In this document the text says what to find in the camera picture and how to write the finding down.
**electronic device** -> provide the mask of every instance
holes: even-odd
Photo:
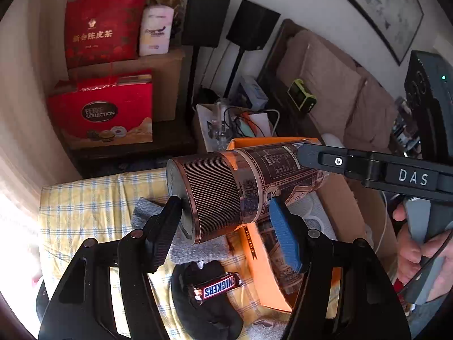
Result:
[[[226,38],[239,46],[224,97],[228,97],[245,51],[262,50],[280,18],[280,14],[249,0],[242,0]]]
[[[312,95],[304,85],[302,79],[296,79],[288,89],[288,95],[297,109],[302,113],[309,113],[316,105],[316,96]]]
[[[229,5],[230,0],[187,0],[182,44],[217,47]]]
[[[453,162],[453,68],[440,55],[413,51],[405,81],[424,160]]]
[[[248,75],[241,76],[237,91],[230,93],[228,99],[231,105],[252,111],[263,110],[269,100],[256,80]]]

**beige cushion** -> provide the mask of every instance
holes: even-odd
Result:
[[[391,154],[390,150],[388,149],[388,145],[385,148],[379,148],[374,146],[370,142],[362,141],[361,139],[354,138],[348,134],[344,136],[344,146],[350,150],[360,150],[360,151],[368,151],[368,152],[380,152],[380,153],[387,153]]]
[[[387,148],[390,133],[398,111],[390,94],[364,68],[357,72],[367,78],[357,98],[345,140],[360,139],[375,148]]]
[[[310,40],[299,76],[318,100],[310,117],[320,133],[331,133],[343,141],[362,77],[315,37]]]
[[[287,87],[292,84],[294,79],[299,78],[307,46],[312,40],[321,42],[331,53],[340,59],[341,62],[355,70],[355,62],[348,54],[344,53],[327,39],[318,36],[312,31],[302,30],[288,40],[285,56],[277,68],[277,78],[279,78]]]

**gray towel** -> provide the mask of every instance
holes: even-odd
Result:
[[[156,202],[140,198],[132,213],[133,229],[142,229],[151,216],[158,215],[164,208]],[[227,238],[221,236],[201,244],[190,244],[178,228],[168,252],[170,260],[181,265],[187,262],[223,260],[231,257]]]
[[[134,212],[132,213],[131,225],[133,229],[143,229],[148,219],[151,216],[158,215],[164,209],[156,202],[151,202],[146,198],[141,197],[135,204]]]
[[[190,244],[181,229],[176,230],[168,252],[170,260],[177,265],[196,261],[221,261],[231,257],[227,238],[223,235],[200,244]]]
[[[247,334],[250,340],[280,340],[286,325],[272,318],[260,318],[249,326]]]

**black cloth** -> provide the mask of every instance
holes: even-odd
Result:
[[[171,277],[171,291],[176,313],[187,333],[195,340],[235,340],[244,324],[226,294],[208,299],[201,305],[189,297],[189,284],[199,284],[225,273],[219,261],[199,269],[195,262],[176,265]]]

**snickers bar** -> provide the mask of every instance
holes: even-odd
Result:
[[[193,294],[196,302],[202,304],[206,300],[240,287],[242,284],[237,272],[227,272],[222,277],[194,286]]]

